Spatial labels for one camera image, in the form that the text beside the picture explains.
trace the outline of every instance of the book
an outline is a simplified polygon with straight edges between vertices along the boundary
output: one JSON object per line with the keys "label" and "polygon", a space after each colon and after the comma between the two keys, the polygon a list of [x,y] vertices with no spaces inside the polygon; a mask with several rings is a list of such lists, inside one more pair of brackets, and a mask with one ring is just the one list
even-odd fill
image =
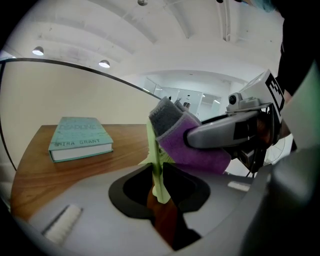
{"label": "book", "polygon": [[62,117],[48,150],[53,162],[62,162],[111,152],[112,143],[98,119]]}

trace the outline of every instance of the gray cloth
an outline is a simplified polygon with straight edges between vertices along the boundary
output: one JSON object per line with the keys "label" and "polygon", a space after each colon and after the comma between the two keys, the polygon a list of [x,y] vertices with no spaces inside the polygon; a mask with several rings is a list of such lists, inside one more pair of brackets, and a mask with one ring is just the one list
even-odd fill
{"label": "gray cloth", "polygon": [[201,125],[201,121],[194,115],[192,114],[186,107],[184,107],[179,100],[176,100],[174,105],[180,109],[182,112],[187,112],[194,120],[196,120],[196,122]]}
{"label": "gray cloth", "polygon": [[164,97],[150,112],[149,119],[156,137],[169,130],[183,115],[167,97]]}

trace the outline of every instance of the wooden table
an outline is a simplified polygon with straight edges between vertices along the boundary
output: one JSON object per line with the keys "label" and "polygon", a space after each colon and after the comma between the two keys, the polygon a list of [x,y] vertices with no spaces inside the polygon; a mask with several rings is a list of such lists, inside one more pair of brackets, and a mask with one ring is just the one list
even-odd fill
{"label": "wooden table", "polygon": [[11,191],[11,213],[27,221],[39,208],[76,182],[135,166],[148,155],[145,124],[104,124],[113,152],[53,163],[48,147],[56,125],[43,125],[26,148]]}

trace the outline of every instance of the purple cloth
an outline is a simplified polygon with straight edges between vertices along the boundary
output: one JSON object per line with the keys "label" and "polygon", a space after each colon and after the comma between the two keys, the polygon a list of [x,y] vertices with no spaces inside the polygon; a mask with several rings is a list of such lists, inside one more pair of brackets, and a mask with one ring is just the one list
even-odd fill
{"label": "purple cloth", "polygon": [[186,146],[184,133],[199,124],[186,112],[156,140],[177,164],[188,165],[202,171],[222,174],[228,167],[231,156],[223,149],[200,150]]}

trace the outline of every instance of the ceiling light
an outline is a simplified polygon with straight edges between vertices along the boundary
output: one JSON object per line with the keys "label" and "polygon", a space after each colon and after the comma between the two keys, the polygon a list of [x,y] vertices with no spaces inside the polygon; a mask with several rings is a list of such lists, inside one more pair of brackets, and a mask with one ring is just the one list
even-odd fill
{"label": "ceiling light", "polygon": [[101,60],[101,61],[99,62],[99,65],[100,65],[101,67],[103,67],[103,68],[106,68],[106,69],[110,68],[110,63],[109,63],[109,61],[107,61],[107,60],[105,60],[105,59]]}
{"label": "ceiling light", "polygon": [[138,0],[138,5],[146,6],[148,4],[148,0]]}
{"label": "ceiling light", "polygon": [[37,46],[36,48],[34,48],[34,50],[32,51],[33,54],[38,55],[38,56],[42,56],[44,55],[44,49],[41,46]]}

